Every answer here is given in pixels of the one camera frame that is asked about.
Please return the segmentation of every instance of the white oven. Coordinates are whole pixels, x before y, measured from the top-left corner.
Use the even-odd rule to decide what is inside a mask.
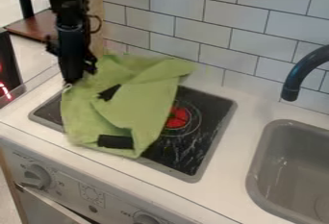
[[[101,187],[88,175],[75,172],[72,177],[64,166],[22,148],[3,146],[3,151],[29,224],[192,223],[174,213],[155,210],[155,206],[148,208],[141,199],[125,198],[119,189]]]

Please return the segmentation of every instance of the green cloth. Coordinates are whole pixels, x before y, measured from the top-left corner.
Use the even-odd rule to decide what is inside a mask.
[[[104,56],[98,72],[62,94],[62,118],[68,140],[77,145],[137,158],[160,135],[174,101],[179,77],[190,74],[188,61],[137,56]],[[98,93],[120,84],[106,102]],[[99,135],[132,137],[134,149],[97,146]]]

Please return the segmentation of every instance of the stainless steel sink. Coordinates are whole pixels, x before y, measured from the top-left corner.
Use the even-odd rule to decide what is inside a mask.
[[[329,131],[292,120],[269,123],[246,188],[267,212],[294,223],[329,223]]]

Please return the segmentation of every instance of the oven knob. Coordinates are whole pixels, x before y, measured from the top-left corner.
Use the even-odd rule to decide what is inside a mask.
[[[157,221],[152,216],[149,216],[147,214],[141,214],[141,215],[135,217],[134,224],[160,224],[160,222]]]
[[[32,164],[26,168],[24,178],[25,180],[22,182],[24,187],[46,189],[51,184],[51,176],[49,173],[43,167],[36,164]]]

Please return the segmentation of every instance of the faucet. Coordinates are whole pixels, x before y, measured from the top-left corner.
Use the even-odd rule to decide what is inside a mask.
[[[283,85],[281,97],[286,101],[295,101],[306,76],[325,62],[329,62],[329,45],[311,52],[291,70]]]

